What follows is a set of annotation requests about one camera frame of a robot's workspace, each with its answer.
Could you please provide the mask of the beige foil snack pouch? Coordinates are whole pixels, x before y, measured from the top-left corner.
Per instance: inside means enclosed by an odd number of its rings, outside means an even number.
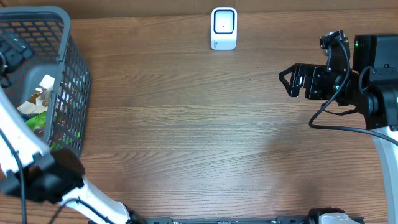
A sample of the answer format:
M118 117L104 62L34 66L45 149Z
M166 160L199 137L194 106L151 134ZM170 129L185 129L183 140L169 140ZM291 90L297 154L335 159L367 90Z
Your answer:
M22 98L24 101L17 110L26 116L46 112L54 83L54 77L48 74L45 74L40 81L33 81L32 86L27 89L27 96Z

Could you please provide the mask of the green snack packet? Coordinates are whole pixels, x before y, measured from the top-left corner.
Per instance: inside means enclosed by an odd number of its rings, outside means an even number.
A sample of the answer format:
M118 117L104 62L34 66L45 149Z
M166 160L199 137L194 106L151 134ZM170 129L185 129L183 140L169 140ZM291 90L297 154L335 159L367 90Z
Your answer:
M47 112L37 114L27 120L26 125L41 140L48 144L52 151L70 149L79 153L82 134L62 115L55 115L47 124Z

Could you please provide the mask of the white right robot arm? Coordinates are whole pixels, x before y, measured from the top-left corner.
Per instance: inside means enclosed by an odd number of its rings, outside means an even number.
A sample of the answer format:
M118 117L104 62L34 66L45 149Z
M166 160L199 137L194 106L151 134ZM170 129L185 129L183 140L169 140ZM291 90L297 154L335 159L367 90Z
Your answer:
M387 202L387 219L397 223L397 34L363 34L354 47L342 30L320 37L328 57L325 65L295 63L279 73L279 80L291 97L305 89L309 100L323 100L310 118L314 129L349 131L372 137L382 167ZM343 116L364 116L364 129L319 125L314 121L332 103L352 105Z

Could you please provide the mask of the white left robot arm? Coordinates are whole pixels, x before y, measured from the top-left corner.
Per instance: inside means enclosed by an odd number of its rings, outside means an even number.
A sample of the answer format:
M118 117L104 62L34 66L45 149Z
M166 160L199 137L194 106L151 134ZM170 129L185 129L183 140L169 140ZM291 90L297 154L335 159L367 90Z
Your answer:
M72 208L90 223L137 223L80 162L90 90L91 73L71 37L1 34L1 192Z

